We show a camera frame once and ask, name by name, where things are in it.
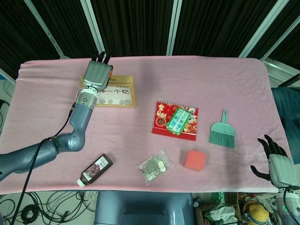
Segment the robot finger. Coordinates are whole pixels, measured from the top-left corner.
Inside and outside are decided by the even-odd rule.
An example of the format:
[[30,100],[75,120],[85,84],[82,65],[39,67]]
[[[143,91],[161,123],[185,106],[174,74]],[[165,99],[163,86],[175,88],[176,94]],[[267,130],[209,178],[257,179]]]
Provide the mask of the robot finger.
[[103,61],[104,64],[108,64],[109,59],[111,58],[111,54],[107,55]]
[[93,57],[92,57],[92,61],[96,61],[96,59],[97,59],[97,56],[98,56],[98,50],[96,50],[95,51],[95,54],[93,55]]
[[286,151],[283,148],[280,147],[280,150],[281,150],[281,155],[282,156],[288,157],[287,154],[286,154]]
[[104,55],[105,55],[105,52],[101,52],[97,61],[102,62]]
[[266,173],[262,173],[262,172],[258,172],[258,170],[256,169],[255,166],[251,165],[251,170],[252,172],[259,178],[263,178],[265,180],[271,181],[271,176],[270,174],[266,174]]
[[272,138],[270,138],[270,137],[267,136],[267,135],[264,135],[264,137],[265,137],[265,138],[267,139],[267,141],[268,141],[268,144],[269,144],[271,153],[273,153],[273,154],[279,154],[279,153],[277,152],[276,146],[275,146],[275,144],[274,144]]
[[283,155],[283,153],[281,152],[281,148],[278,146],[278,144],[276,142],[274,142],[275,148],[277,150],[277,154],[279,155]]
[[259,143],[261,143],[263,145],[264,152],[266,153],[266,156],[269,159],[269,155],[272,154],[272,152],[271,152],[271,149],[270,149],[268,143],[266,143],[265,140],[260,139],[260,138],[258,138],[257,140],[259,141]]

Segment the pill organizer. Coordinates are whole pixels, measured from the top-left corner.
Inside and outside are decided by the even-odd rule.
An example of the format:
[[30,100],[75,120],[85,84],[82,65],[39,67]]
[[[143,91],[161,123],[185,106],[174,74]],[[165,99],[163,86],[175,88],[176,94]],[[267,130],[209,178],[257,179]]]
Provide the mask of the pill organizer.
[[172,134],[180,135],[190,116],[191,115],[189,112],[178,108],[172,116],[171,120],[166,124],[167,129]]

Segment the plastic bag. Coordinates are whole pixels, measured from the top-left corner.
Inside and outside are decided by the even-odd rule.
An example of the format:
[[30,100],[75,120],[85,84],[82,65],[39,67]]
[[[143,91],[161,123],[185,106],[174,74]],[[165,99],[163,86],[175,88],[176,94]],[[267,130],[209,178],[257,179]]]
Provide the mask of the plastic bag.
[[149,185],[156,177],[165,173],[172,167],[173,164],[169,161],[168,156],[163,149],[159,149],[156,154],[136,166],[144,177],[146,185]]

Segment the white bottle cap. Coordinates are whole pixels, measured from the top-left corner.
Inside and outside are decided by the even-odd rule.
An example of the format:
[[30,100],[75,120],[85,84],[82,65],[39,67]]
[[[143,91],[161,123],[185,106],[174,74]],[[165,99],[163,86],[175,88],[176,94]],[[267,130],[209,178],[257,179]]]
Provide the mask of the white bottle cap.
[[82,188],[84,188],[84,187],[86,186],[86,185],[81,181],[80,178],[77,180],[77,184],[78,184],[79,186],[81,186]]

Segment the pink cloth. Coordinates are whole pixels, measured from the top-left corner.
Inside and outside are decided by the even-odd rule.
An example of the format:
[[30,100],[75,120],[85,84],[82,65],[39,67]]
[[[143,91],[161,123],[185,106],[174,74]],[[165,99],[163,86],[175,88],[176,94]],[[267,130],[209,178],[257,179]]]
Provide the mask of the pink cloth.
[[[64,124],[79,78],[89,59],[40,60],[21,65],[3,134],[0,153],[38,143]],[[268,74],[256,59],[158,56],[112,58],[115,75],[133,75],[136,108],[96,107],[80,152],[61,153],[32,172],[27,191],[82,189],[76,180],[102,153],[114,165],[84,190],[163,192],[276,192],[270,182],[252,173],[255,165],[268,172],[267,158],[257,138],[270,135],[290,155],[270,90]],[[199,107],[197,140],[151,133],[157,101]],[[228,109],[228,123],[237,133],[236,147],[208,142],[210,127]],[[70,132],[68,125],[64,132]],[[164,148],[173,169],[146,186],[137,164]],[[204,169],[184,168],[187,152],[206,153]],[[9,175],[0,194],[20,192],[27,173]]]

